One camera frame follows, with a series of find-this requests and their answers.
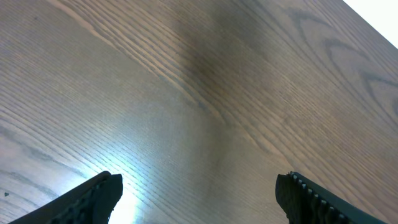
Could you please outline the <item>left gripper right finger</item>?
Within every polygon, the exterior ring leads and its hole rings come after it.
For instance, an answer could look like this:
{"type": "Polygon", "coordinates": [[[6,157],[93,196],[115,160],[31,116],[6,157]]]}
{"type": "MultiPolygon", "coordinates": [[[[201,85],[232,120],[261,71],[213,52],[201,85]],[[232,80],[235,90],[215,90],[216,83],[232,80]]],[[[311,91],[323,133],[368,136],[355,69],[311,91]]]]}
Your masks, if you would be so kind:
{"type": "Polygon", "coordinates": [[[279,174],[277,203],[293,224],[383,224],[298,172],[279,174]]]}

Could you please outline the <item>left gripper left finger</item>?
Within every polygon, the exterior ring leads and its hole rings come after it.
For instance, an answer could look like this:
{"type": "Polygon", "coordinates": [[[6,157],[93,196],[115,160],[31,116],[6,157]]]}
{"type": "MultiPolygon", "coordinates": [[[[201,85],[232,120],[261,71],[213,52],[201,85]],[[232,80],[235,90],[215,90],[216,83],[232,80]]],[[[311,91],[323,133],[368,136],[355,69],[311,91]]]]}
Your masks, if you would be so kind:
{"type": "Polygon", "coordinates": [[[108,224],[122,195],[122,175],[103,171],[10,224],[108,224]]]}

